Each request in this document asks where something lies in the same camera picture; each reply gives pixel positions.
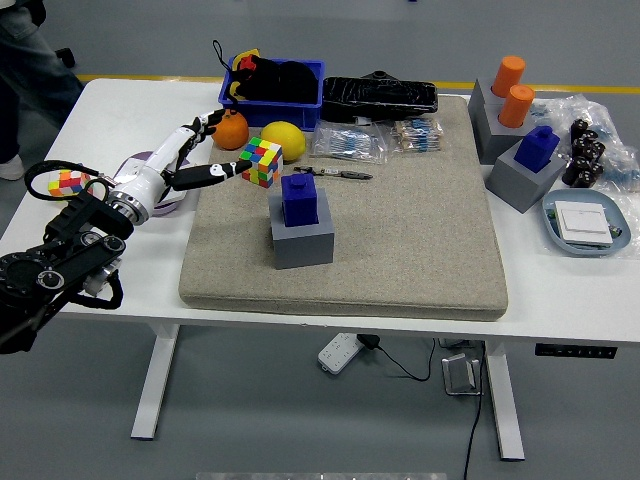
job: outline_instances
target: white sneaker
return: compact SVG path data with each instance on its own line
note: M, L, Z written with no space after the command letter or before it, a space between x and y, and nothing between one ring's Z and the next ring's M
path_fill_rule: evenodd
M0 178L19 180L24 175L24 166L20 155L16 155L7 163L0 163Z

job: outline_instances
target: gray block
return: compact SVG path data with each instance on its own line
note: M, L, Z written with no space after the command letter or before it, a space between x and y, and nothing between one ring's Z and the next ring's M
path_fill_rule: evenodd
M502 105L484 105L472 122L476 150L482 165L493 165L499 155L509 150L527 133L535 128L531 115L527 113L524 123L519 128L505 127L498 121Z
M318 223L287 227L282 212L282 194L269 195L271 234L275 251L276 269L307 267L333 263L335 229L324 188L318 194Z
M471 92L471 98L469 98L469 118L473 123L478 115L484 115L485 105L503 105L504 98L495 95L491 91L491 85L495 81L494 78L476 78L476 84Z
M557 155L552 155L550 162L534 173L514 160L521 143L518 142L497 158L485 183L487 190L524 213L551 189L566 163Z

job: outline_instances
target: rubik's cube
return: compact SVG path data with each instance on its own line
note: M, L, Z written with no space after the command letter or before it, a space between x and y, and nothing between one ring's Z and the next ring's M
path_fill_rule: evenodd
M90 179L91 177L83 172L55 170L49 174L49 193L53 197L75 195L84 189Z
M242 178L269 188L282 175L282 147L257 137L240 154L240 160L250 160L253 166L242 172Z

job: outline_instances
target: jeans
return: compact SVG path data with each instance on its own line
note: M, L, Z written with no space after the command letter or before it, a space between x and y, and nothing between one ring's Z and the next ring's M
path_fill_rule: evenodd
M38 32L29 10L0 10L0 163L18 154L20 99L60 129L82 84Z

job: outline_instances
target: white desk frame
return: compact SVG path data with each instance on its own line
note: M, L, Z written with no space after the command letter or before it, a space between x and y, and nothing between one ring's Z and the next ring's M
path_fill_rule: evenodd
M47 159L81 162L113 174L131 154L155 149L180 125L217 108L219 89L220 85L214 83L94 80L85 89ZM191 153L189 160L207 163L211 147L209 139ZM42 180L40 186L44 190L46 179ZM640 343L640 328L635 321L640 311L640 268L633 260L563 256L546 241L538 209L520 214L492 194L487 195L509 293L509 308L495 322L307 317L188 308L178 296L178 282L197 191L190 192L175 212L150 220L127 240L120 268L125 291L120 309L102 311L69 305L57 321L142 322L152 327L156 343L131 434L141 439L152 439L155 434L180 325L317 327L335 332L484 339L501 455L504 459L522 460L504 342L612 346ZM41 243L44 226L60 208L27 195L0 240L0 255ZM598 298L593 297L594 285Z

